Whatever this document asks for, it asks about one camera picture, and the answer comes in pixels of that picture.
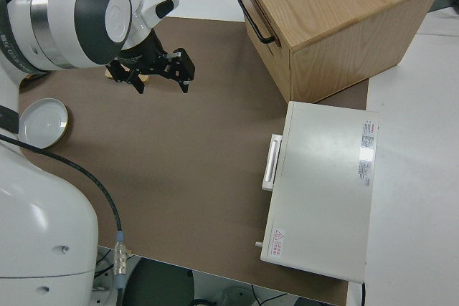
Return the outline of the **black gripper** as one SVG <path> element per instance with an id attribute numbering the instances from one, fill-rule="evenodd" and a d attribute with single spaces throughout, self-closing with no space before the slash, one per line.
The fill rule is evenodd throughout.
<path id="1" fill-rule="evenodd" d="M 188 93 L 189 84 L 194 81 L 195 66 L 186 50 L 178 48 L 167 54 L 155 32 L 136 46 L 122 50 L 117 58 L 105 66 L 107 71 L 115 82 L 126 82 L 139 94 L 143 94 L 145 87 L 139 73 L 174 80 L 183 93 Z"/>

